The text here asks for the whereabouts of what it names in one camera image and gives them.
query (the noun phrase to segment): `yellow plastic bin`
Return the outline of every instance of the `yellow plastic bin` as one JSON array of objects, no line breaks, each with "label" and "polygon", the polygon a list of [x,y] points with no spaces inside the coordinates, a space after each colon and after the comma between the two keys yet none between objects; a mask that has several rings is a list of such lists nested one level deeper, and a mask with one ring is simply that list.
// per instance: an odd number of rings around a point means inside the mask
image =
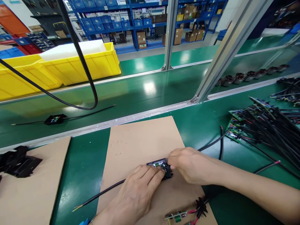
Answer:
[{"label": "yellow plastic bin", "polygon": [[[62,82],[39,63],[41,60],[38,54],[4,59],[10,66],[46,90],[61,86]],[[0,64],[0,101],[39,91]]]},{"label": "yellow plastic bin", "polygon": [[[93,80],[121,73],[120,62],[113,43],[109,42],[104,45],[106,52],[84,55]],[[52,61],[42,60],[40,63],[60,79],[64,85],[88,80],[78,56]]]}]

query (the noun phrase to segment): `left hand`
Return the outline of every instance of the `left hand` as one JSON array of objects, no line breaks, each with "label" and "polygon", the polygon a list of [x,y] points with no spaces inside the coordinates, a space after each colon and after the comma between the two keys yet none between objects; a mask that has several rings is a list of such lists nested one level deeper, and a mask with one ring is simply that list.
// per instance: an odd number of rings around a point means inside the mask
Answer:
[{"label": "left hand", "polygon": [[150,210],[152,196],[165,175],[160,167],[139,165],[127,177],[118,195],[93,221],[133,225]]}]

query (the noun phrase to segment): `pile of cables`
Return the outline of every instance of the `pile of cables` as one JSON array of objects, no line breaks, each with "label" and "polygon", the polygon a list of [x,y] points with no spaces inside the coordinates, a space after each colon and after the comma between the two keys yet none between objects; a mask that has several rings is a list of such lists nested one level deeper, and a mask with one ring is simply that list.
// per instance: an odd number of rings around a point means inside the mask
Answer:
[{"label": "pile of cables", "polygon": [[[228,127],[231,129],[228,137],[237,141],[244,140],[257,149],[256,144],[268,146],[282,158],[287,160],[295,170],[300,172],[300,130],[293,123],[298,121],[298,111],[280,110],[269,105],[268,102],[252,98],[253,105],[242,109],[230,111],[234,119],[231,119]],[[281,166],[289,173],[300,179],[300,176],[284,165]]]},{"label": "pile of cables", "polygon": [[283,100],[294,103],[294,106],[300,106],[300,77],[282,78],[277,81],[285,89],[272,94],[270,97],[276,100]]}]

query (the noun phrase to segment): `red wire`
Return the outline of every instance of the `red wire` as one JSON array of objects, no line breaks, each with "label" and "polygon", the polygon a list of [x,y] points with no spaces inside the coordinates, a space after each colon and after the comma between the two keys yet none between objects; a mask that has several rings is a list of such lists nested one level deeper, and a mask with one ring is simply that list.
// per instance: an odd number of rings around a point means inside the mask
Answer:
[{"label": "red wire", "polygon": [[196,217],[195,222],[192,222],[191,225],[195,225],[197,223],[197,221],[198,221],[198,217]]}]

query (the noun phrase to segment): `cardboard sheet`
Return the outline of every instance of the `cardboard sheet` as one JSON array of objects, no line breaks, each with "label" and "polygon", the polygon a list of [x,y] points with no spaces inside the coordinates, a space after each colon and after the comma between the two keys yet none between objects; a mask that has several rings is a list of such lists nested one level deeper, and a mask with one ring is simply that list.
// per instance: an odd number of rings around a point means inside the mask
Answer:
[{"label": "cardboard sheet", "polygon": [[[167,158],[176,148],[184,148],[184,144],[171,116],[112,127],[101,191],[125,179],[137,165]],[[153,196],[150,212],[137,222],[138,225],[166,225],[166,214],[192,209],[196,204],[195,200],[204,197],[200,185],[188,184],[178,171],[173,173],[172,179],[162,181]],[[97,212],[105,208],[121,186],[99,198]],[[197,224],[217,225],[209,204],[206,206],[207,217],[202,215]],[[194,219],[195,215],[188,215],[176,224],[182,225]]]},{"label": "cardboard sheet", "polygon": [[0,224],[48,225],[71,137],[27,152],[43,159],[33,174],[16,178],[4,174],[0,182]]}]

